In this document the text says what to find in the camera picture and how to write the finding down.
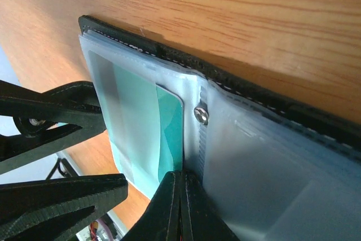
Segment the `wood grain surface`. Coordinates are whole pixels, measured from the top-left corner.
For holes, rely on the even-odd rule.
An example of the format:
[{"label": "wood grain surface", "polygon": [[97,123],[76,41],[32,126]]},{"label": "wood grain surface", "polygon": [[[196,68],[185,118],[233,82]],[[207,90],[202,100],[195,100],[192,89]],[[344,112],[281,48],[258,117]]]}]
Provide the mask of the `wood grain surface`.
[{"label": "wood grain surface", "polygon": [[[23,86],[90,79],[83,14],[361,123],[361,0],[0,0],[0,43]],[[87,174],[116,171],[106,134],[71,152]],[[131,226],[146,204],[132,189],[116,211]]]}]

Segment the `purple wire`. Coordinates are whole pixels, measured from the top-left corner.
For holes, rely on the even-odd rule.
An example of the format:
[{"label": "purple wire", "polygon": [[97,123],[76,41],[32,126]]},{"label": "purple wire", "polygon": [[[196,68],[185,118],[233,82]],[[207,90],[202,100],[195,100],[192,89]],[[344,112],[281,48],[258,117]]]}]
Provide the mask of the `purple wire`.
[{"label": "purple wire", "polygon": [[105,222],[104,222],[101,218],[97,219],[96,221],[97,221],[99,224],[101,224],[101,226],[104,228],[105,232],[107,233],[108,240],[109,240],[109,241],[114,241],[112,232],[111,232],[111,230],[109,229],[109,227],[105,224]]}]

